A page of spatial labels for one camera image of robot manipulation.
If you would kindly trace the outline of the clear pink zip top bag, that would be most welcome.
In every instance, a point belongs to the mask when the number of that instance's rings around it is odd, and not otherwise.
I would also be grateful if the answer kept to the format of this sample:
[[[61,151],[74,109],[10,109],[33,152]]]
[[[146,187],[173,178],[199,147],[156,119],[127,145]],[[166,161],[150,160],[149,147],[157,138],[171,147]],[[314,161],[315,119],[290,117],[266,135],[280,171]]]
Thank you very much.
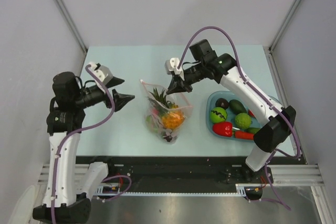
[[[191,117],[193,106],[182,93],[168,94],[158,84],[140,80],[147,101],[145,123],[149,131],[164,142],[176,142],[183,124]]]

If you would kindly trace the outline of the pineapple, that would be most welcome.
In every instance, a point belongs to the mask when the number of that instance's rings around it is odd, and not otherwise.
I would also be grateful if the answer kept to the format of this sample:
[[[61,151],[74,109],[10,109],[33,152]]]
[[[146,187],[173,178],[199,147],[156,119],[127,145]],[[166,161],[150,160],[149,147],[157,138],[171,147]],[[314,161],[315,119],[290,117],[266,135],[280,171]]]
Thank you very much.
[[[151,97],[148,100],[152,106],[152,113],[160,118],[163,127],[170,130],[178,128],[185,120],[179,106],[167,99],[163,89],[159,92],[157,88],[153,88],[150,94]]]

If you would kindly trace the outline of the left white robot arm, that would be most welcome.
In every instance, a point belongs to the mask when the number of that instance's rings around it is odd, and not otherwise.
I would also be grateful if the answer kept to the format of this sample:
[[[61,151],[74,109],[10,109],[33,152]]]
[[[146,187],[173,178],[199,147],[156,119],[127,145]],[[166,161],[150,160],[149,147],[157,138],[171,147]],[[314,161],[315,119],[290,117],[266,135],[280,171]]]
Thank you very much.
[[[93,162],[79,183],[75,182],[76,153],[83,127],[84,110],[103,102],[111,112],[120,111],[134,95],[118,93],[114,87],[124,83],[104,68],[89,71],[95,84],[84,87],[72,72],[53,78],[52,98],[47,116],[50,167],[43,202],[33,210],[33,218],[44,223],[86,223],[93,193],[102,181],[115,178],[116,169],[104,162]]]

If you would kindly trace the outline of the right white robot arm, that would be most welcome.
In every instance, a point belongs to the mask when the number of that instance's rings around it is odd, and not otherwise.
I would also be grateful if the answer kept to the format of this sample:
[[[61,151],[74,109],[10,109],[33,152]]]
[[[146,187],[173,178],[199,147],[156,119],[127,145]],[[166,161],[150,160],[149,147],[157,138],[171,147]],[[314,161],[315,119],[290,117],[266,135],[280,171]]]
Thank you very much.
[[[255,146],[242,169],[243,179],[254,183],[261,177],[261,168],[267,164],[275,149],[294,135],[296,111],[284,107],[266,95],[238,66],[238,59],[229,54],[218,56],[208,40],[203,39],[189,47],[196,64],[184,70],[179,58],[165,62],[167,74],[172,76],[168,94],[191,92],[192,85],[203,79],[216,81],[238,96],[252,111],[262,128],[255,134]]]

